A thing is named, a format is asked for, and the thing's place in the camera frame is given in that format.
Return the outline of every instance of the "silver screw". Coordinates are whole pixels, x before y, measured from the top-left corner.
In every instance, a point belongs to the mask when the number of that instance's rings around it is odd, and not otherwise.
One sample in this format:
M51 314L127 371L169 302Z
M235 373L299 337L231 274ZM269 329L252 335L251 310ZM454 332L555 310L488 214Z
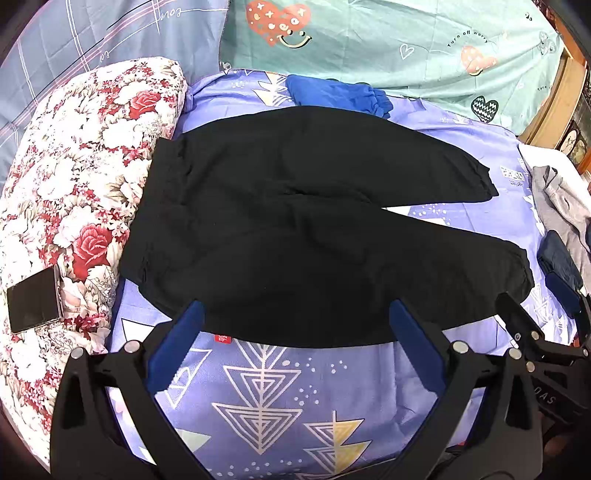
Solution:
M74 360L78 360L82 355L84 355L84 349L81 346L77 346L70 352L70 356Z
M509 356L513 360L519 360L521 358L521 350L518 350L517 348L509 348Z
M130 340L123 346L123 350L125 350L127 353L135 353L139 350L140 345L141 343L139 343L137 340Z
M468 353L470 347L466 342L462 342L461 340L452 343L452 348L454 352L457 353Z

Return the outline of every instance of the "blue folded cloth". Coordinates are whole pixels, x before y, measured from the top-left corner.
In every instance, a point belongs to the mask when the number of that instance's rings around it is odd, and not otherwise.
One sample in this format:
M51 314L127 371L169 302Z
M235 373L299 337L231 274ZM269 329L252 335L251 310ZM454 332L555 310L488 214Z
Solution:
M289 75L285 85L296 105L315 105L341 108L390 118L394 107L386 92L366 83L343 83L301 75Z

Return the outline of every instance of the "floral blanket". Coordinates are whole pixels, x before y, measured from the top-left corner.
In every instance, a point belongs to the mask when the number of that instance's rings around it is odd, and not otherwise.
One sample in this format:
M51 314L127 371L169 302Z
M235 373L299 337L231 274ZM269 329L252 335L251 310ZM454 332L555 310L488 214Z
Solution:
M75 346L105 351L118 263L158 137L187 89L162 57L81 74L39 102L0 199L0 400L48 464L54 400ZM13 335L6 288L57 264L63 323Z

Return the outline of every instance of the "black phone screen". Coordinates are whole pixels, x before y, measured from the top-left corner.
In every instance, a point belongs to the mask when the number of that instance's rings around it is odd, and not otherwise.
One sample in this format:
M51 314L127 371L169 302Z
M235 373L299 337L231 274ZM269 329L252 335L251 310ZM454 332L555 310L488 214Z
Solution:
M13 333L60 319L59 270L41 270L7 289L8 316Z

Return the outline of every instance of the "white heart outline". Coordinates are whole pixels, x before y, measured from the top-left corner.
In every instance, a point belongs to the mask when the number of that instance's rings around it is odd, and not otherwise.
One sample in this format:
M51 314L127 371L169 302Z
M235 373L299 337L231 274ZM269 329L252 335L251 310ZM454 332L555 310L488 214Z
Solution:
M402 47L406 48L406 52L402 53ZM414 53L414 47L409 47L408 44L403 43L402 45L400 45L400 57L403 60L406 60L407 58L409 58L410 55L412 55Z

